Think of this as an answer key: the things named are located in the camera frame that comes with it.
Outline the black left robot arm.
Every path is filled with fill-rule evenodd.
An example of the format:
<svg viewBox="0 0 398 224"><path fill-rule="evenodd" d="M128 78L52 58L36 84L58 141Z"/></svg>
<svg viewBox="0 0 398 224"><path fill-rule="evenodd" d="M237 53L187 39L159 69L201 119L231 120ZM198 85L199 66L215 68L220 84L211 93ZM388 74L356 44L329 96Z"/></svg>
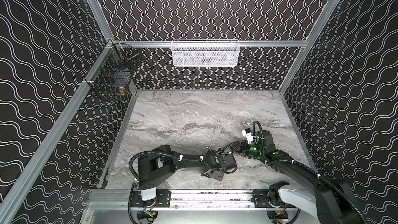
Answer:
<svg viewBox="0 0 398 224"><path fill-rule="evenodd" d="M159 203L159 185L178 171L200 172L202 177L222 181L225 174L237 170L233 153L240 147L241 142L233 142L217 150L207 147L202 155L190 155L173 151L170 145L162 145L135 154L129 160L129 170L137 182L131 186L128 207L132 207L134 189L137 188L141 192L144 213L153 218L150 209Z"/></svg>

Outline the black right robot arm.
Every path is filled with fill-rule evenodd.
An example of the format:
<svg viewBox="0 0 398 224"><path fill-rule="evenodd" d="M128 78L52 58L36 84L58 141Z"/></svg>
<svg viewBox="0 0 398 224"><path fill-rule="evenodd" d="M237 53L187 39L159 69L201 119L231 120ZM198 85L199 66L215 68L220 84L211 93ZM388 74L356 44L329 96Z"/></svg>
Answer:
<svg viewBox="0 0 398 224"><path fill-rule="evenodd" d="M302 188L297 189L286 181L269 186L267 201L273 207L293 205L321 224L365 224L365 215L356 204L349 185L337 179L322 176L317 171L296 161L288 153L277 149L269 131L254 121L244 129L245 137L239 152L248 158L258 159L274 171L287 175Z"/></svg>

